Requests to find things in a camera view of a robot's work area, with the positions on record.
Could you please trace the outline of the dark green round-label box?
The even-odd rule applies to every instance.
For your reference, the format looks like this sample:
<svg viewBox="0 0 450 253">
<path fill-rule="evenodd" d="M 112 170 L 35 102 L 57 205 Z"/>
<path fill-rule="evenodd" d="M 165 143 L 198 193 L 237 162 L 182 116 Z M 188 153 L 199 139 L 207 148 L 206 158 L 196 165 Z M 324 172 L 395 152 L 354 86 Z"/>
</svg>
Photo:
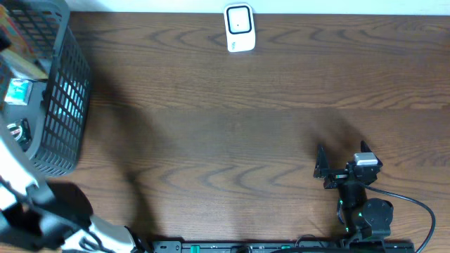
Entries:
<svg viewBox="0 0 450 253">
<path fill-rule="evenodd" d="M 26 151 L 32 141 L 31 130 L 27 119 L 19 119 L 7 126 L 13 138 L 23 151 Z"/>
</svg>

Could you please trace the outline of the teal tissue pack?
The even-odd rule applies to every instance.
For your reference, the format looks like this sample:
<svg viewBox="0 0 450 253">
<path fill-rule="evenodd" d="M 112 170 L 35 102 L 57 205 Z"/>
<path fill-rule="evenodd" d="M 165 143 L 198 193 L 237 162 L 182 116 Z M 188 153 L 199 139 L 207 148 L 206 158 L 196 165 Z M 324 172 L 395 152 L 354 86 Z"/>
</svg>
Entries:
<svg viewBox="0 0 450 253">
<path fill-rule="evenodd" d="M 27 105 L 32 92 L 33 82 L 28 79 L 12 78 L 4 101 L 9 105 Z"/>
</svg>

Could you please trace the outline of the cream snack bag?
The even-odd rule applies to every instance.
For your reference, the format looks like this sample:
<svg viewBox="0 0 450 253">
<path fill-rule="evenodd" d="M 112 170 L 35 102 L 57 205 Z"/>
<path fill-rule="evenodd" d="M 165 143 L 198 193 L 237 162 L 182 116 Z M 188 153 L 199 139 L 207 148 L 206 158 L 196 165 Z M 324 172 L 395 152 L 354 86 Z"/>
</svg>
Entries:
<svg viewBox="0 0 450 253">
<path fill-rule="evenodd" d="M 48 79 L 48 72 L 40 65 L 32 47 L 1 5 L 1 58 L 15 77 L 31 80 Z"/>
</svg>

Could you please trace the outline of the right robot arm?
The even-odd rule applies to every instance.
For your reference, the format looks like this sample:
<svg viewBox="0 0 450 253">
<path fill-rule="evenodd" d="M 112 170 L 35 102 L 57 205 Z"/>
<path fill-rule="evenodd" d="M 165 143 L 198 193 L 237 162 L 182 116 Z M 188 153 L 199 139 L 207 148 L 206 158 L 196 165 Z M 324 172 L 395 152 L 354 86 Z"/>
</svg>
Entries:
<svg viewBox="0 0 450 253">
<path fill-rule="evenodd" d="M 392 203 L 380 198 L 367 198 L 367 187 L 375 182 L 383 163 L 375 156 L 365 141 L 361 151 L 343 169 L 330 167 L 324 148 L 317 148 L 314 178 L 323 179 L 325 189 L 339 192 L 337 214 L 340 223 L 348 229 L 342 247 L 349 249 L 357 243 L 382 243 L 390 235 L 393 220 Z"/>
</svg>

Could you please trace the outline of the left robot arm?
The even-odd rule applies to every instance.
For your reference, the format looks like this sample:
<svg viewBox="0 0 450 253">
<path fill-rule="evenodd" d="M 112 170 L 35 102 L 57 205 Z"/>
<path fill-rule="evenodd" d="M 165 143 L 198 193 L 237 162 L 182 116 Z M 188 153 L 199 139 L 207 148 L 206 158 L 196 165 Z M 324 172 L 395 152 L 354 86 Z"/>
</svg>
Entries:
<svg viewBox="0 0 450 253">
<path fill-rule="evenodd" d="M 31 252 L 152 252 L 126 226 L 94 214 L 73 183 L 48 182 L 1 122 L 1 241 Z"/>
</svg>

